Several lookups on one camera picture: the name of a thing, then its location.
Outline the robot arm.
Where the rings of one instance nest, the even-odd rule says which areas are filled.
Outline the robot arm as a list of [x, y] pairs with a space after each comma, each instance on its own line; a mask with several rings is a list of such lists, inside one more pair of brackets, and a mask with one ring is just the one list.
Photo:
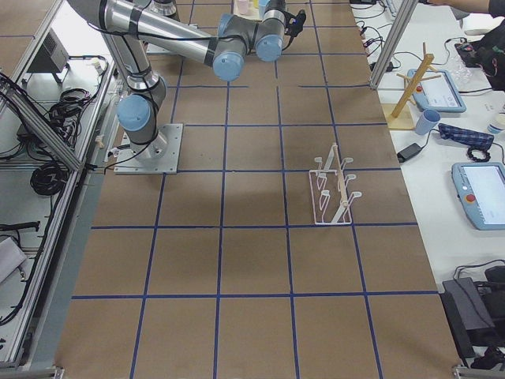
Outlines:
[[118, 174], [174, 174], [178, 169], [183, 127], [159, 123], [166, 82], [152, 69], [144, 43], [205, 64], [220, 80], [231, 82], [250, 53], [263, 62], [279, 59], [284, 37], [296, 38], [306, 20], [304, 10], [292, 14], [284, 1], [269, 1], [258, 21], [224, 13], [212, 36], [165, 16], [174, 8], [171, 1], [157, 9], [132, 1], [71, 1], [70, 6], [102, 34], [125, 74], [129, 94], [119, 101], [117, 116], [129, 149], [111, 165]]
[[152, 12], [165, 17], [172, 17], [177, 13], [177, 5], [174, 0], [152, 0], [150, 5]]

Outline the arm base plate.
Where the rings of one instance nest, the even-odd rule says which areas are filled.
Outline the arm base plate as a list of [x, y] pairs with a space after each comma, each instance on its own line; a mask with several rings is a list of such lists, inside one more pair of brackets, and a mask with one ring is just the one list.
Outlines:
[[121, 149], [118, 164], [113, 166], [115, 174], [176, 174], [181, 150], [184, 125], [182, 123], [163, 124], [158, 136], [144, 150], [133, 145]]

